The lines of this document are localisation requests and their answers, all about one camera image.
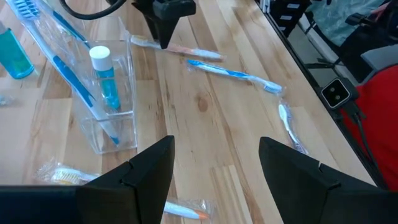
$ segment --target plastic wrapper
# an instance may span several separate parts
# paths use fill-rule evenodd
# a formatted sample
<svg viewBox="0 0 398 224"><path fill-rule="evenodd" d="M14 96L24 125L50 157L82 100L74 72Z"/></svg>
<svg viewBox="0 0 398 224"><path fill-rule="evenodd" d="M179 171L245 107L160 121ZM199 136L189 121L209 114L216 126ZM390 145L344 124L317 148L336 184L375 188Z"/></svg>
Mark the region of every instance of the plastic wrapper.
<svg viewBox="0 0 398 224"><path fill-rule="evenodd" d="M272 93L276 96L282 97L284 95L285 88L277 83L274 83L269 80L265 80L263 78L257 77L255 75L249 75L243 72L237 72L233 70L228 70L226 68L220 67L218 65L212 65L209 63L201 62L198 60L187 60L188 70L202 70L205 72L211 72L214 74L222 75L229 78L237 78L239 80L246 80L258 85L261 85L262 88L269 93Z"/></svg>
<svg viewBox="0 0 398 224"><path fill-rule="evenodd" d="M48 184L84 185L99 176L99 174L86 174L52 159L37 170L34 178Z"/></svg>
<svg viewBox="0 0 398 224"><path fill-rule="evenodd" d="M279 103L279 117L282 120L287 134L289 135L290 140L292 141L293 147L298 152L308 155L307 149L304 147L299 137L295 133L293 126L293 116L290 110L290 106L284 101L281 100Z"/></svg>
<svg viewBox="0 0 398 224"><path fill-rule="evenodd" d="M14 102L14 98L10 96L0 95L0 106L7 106Z"/></svg>
<svg viewBox="0 0 398 224"><path fill-rule="evenodd" d="M159 43L157 43L153 40L149 40L146 37L143 37L140 35L132 35L131 42L133 44L136 44L141 47L150 47L153 49L162 50ZM196 56L196 57L201 57L201 58L205 58L208 60L224 61L226 59L226 56L222 55L219 52L214 52L214 51L205 50L205 49L191 49L191 48L183 47L183 46L173 44L173 43L169 43L169 46L164 50L168 51L168 52L173 52L176 54L192 55L192 56Z"/></svg>
<svg viewBox="0 0 398 224"><path fill-rule="evenodd" d="M168 218L187 218L198 223L211 223L215 206L207 200L180 200L168 198L165 204L163 222Z"/></svg>

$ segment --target clear plastic organizer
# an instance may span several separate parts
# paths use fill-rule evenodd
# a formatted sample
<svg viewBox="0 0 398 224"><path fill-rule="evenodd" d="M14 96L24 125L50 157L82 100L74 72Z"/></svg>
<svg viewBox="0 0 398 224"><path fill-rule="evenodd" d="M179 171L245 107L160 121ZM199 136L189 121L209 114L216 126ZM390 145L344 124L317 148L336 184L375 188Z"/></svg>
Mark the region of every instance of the clear plastic organizer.
<svg viewBox="0 0 398 224"><path fill-rule="evenodd" d="M105 117L95 117L84 104L79 95L73 92L73 112L79 121L80 128L97 154L116 152L137 147L136 136L136 91L135 76L132 63L130 34L118 17L104 17L84 23L86 39L81 42L74 40L74 54L77 56L76 71L80 81L86 86L96 100L97 105L106 112ZM111 51L114 77L100 78L93 66L88 47L105 46ZM116 87L118 105L111 106L105 94L105 86ZM116 133L118 143L106 129Z"/></svg>

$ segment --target wood grain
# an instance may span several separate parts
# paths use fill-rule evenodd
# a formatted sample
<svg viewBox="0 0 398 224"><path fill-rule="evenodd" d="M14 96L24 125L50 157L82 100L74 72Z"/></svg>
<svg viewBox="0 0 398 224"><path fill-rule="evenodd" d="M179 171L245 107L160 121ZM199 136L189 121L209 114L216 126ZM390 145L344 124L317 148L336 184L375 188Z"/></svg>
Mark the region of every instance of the wood grain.
<svg viewBox="0 0 398 224"><path fill-rule="evenodd" d="M69 2L80 12L107 7L105 1ZM103 174L170 134L176 153L169 197L212 201L218 207L213 223L282 223L258 158L261 136L291 145L279 119L278 97L248 82L188 71L186 57L132 46L138 148L99 156L72 113L69 86L4 1L0 8L0 20L13 29L36 67L23 80L0 68L0 94L16 99L0 108L0 184L33 183L36 169L52 157ZM142 14L129 4L113 15L130 33L150 37ZM111 30L98 26L96 32L106 38ZM284 100L310 155L374 184L253 0L197 1L197 13L180 19L172 42L219 51L227 58L215 63L285 86ZM164 223L199 222L167 216Z"/></svg>

